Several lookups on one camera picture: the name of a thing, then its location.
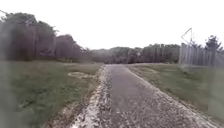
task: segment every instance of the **vegetation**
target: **vegetation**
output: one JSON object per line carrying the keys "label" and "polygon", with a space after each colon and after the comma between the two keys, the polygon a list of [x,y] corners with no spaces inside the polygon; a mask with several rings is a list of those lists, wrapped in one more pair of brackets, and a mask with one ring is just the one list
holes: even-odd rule
{"label": "vegetation", "polygon": [[179,45],[154,44],[142,48],[115,47],[92,51],[92,60],[104,63],[176,63]]}
{"label": "vegetation", "polygon": [[89,91],[92,77],[69,77],[69,72],[94,75],[100,64],[65,64],[56,62],[1,62],[9,66],[10,87],[22,127],[39,128],[66,104],[78,103]]}
{"label": "vegetation", "polygon": [[193,66],[185,73],[176,64],[135,64],[128,67],[160,90],[224,123],[224,70]]}
{"label": "vegetation", "polygon": [[37,21],[34,15],[8,14],[0,23],[1,59],[79,62],[89,53],[71,35],[56,36],[54,27]]}
{"label": "vegetation", "polygon": [[207,112],[209,69],[194,67],[194,72],[187,74],[175,64],[139,64],[129,68],[162,91]]}

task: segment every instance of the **sky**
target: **sky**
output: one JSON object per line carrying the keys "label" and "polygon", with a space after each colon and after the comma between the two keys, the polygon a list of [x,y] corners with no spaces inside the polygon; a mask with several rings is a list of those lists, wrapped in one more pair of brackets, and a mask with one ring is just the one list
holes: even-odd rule
{"label": "sky", "polygon": [[60,34],[90,49],[181,44],[193,30],[196,43],[210,35],[224,42],[222,0],[0,0],[0,10],[34,14]]}

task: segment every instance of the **green foliage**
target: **green foliage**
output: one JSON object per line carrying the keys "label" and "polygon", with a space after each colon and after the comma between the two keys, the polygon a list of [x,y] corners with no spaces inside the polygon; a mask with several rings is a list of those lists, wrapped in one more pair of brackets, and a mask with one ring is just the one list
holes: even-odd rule
{"label": "green foliage", "polygon": [[90,59],[90,52],[79,46],[71,35],[56,37],[54,27],[26,13],[2,18],[0,46],[1,59],[57,59],[67,62]]}
{"label": "green foliage", "polygon": [[105,63],[177,63],[179,45],[154,44],[141,48],[115,47],[109,50],[94,50],[93,60]]}
{"label": "green foliage", "polygon": [[7,65],[10,69],[7,79],[17,102],[16,112],[23,127],[27,128],[42,127],[66,104],[78,103],[87,94],[90,78],[68,77],[69,72],[94,75],[100,67],[99,64],[35,61],[8,62]]}
{"label": "green foliage", "polygon": [[210,51],[216,51],[219,49],[221,43],[219,43],[218,38],[216,36],[211,35],[206,42],[205,49]]}

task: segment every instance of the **grassy field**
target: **grassy field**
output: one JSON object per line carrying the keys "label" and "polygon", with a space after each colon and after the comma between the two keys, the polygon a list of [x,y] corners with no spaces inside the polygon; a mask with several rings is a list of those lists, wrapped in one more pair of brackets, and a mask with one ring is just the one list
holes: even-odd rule
{"label": "grassy field", "polygon": [[172,64],[139,64],[129,65],[129,68],[162,91],[189,103],[198,110],[208,112],[211,99],[209,91],[213,84],[212,70],[194,67],[189,74]]}
{"label": "grassy field", "polygon": [[0,67],[0,82],[5,85],[0,86],[1,97],[12,102],[6,104],[13,106],[21,126],[39,128],[66,104],[78,103],[88,92],[91,78],[78,79],[68,73],[94,75],[100,64],[0,62]]}

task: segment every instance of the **dirt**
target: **dirt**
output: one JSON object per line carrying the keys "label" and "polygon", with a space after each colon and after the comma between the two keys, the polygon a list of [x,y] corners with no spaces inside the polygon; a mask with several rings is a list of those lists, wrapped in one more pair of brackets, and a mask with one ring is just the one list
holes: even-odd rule
{"label": "dirt", "polygon": [[97,98],[90,103],[94,116],[87,107],[82,113],[85,118],[71,128],[218,127],[122,65],[108,65],[101,75]]}
{"label": "dirt", "polygon": [[70,72],[68,73],[69,77],[76,77],[78,79],[86,79],[86,78],[93,78],[94,75],[88,75],[82,72]]}
{"label": "dirt", "polygon": [[101,76],[101,72],[103,71],[103,66],[99,69],[99,71],[96,73],[96,75],[88,75],[81,72],[72,72],[68,73],[68,76],[70,77],[76,77],[79,79],[84,78],[90,78],[91,77],[91,83],[88,90],[88,93],[85,95],[85,97],[80,102],[74,102],[67,104],[58,114],[51,120],[49,120],[45,124],[45,128],[70,128],[71,124],[74,124],[77,121],[77,117],[80,115],[80,113],[83,112],[83,110],[86,110],[87,106],[91,104],[92,101],[95,101],[95,99],[91,99],[94,95],[94,90],[99,82],[99,77]]}

